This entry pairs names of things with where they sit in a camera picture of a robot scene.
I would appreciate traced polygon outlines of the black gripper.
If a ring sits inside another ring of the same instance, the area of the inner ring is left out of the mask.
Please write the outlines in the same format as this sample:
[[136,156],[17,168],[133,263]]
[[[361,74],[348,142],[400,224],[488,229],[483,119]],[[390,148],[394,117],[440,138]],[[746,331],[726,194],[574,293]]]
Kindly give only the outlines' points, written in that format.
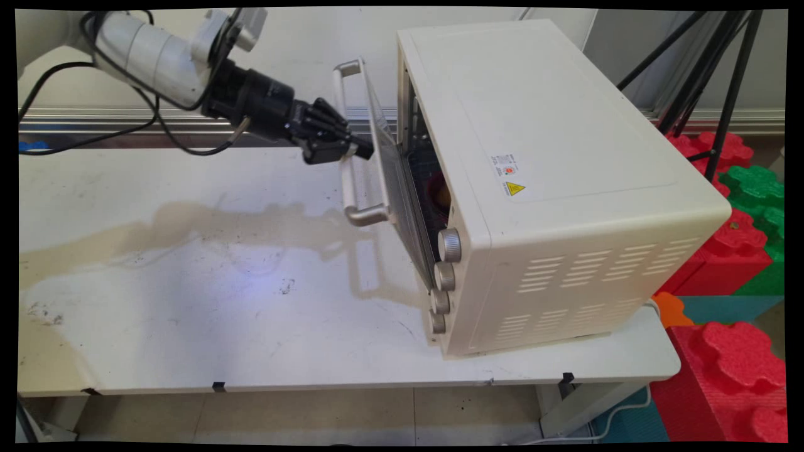
[[210,81],[203,115],[224,119],[236,128],[247,119],[245,131],[250,134],[303,145],[303,160],[308,165],[339,162],[346,156],[373,156],[373,143],[353,135],[348,121],[325,99],[319,97],[312,103],[314,129],[305,125],[309,108],[310,103],[296,99],[289,85],[224,60]]

